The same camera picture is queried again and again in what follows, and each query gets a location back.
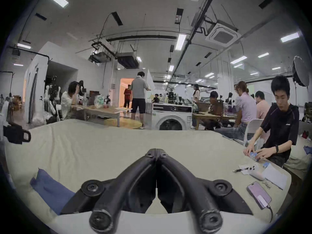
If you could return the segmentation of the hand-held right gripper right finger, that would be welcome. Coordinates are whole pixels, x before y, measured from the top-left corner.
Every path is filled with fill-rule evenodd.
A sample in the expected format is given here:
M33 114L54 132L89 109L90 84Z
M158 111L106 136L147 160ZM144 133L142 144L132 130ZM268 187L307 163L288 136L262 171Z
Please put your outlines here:
M220 211L253 215L228 181L197 178L162 149L156 149L156 188L167 213L190 210L202 233L220 230L223 224Z

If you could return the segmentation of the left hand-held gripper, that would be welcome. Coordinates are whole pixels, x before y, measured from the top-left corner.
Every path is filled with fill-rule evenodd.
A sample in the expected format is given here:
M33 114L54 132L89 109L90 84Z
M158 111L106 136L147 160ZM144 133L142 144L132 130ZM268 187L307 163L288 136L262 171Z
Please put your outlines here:
M7 122L7 114L9 109L9 101L5 101L0 112L0 143L6 137L10 143L23 144L23 142L31 141L31 133L22 128L22 126Z

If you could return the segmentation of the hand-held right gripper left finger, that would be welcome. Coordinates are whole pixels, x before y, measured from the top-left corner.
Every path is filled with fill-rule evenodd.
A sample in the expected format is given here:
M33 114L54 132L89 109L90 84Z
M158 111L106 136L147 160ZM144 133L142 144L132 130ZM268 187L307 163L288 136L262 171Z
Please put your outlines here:
M60 215L91 211L89 225L97 233L111 233L120 211L146 213L156 197L157 149L128 166L116 178L88 180L66 203Z

